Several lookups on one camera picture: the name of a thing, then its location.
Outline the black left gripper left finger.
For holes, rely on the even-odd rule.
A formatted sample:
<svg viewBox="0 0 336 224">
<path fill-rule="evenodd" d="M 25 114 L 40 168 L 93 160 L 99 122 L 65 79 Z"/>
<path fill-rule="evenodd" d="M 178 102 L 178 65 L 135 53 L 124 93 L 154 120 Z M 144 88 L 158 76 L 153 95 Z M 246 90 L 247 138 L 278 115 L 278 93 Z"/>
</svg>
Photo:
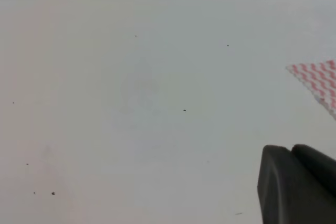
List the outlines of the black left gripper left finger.
<svg viewBox="0 0 336 224">
<path fill-rule="evenodd" d="M 335 197 L 285 147 L 263 148 L 257 191 L 263 223 L 335 223 Z"/>
</svg>

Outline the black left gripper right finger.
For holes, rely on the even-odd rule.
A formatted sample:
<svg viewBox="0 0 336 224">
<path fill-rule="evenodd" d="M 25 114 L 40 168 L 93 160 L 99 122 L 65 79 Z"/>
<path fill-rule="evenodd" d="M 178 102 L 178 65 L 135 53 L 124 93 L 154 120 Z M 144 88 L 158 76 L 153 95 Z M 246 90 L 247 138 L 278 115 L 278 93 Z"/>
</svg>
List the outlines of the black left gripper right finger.
<svg viewBox="0 0 336 224">
<path fill-rule="evenodd" d="M 295 145 L 291 152 L 307 171 L 335 197 L 335 160 L 303 144 Z"/>
</svg>

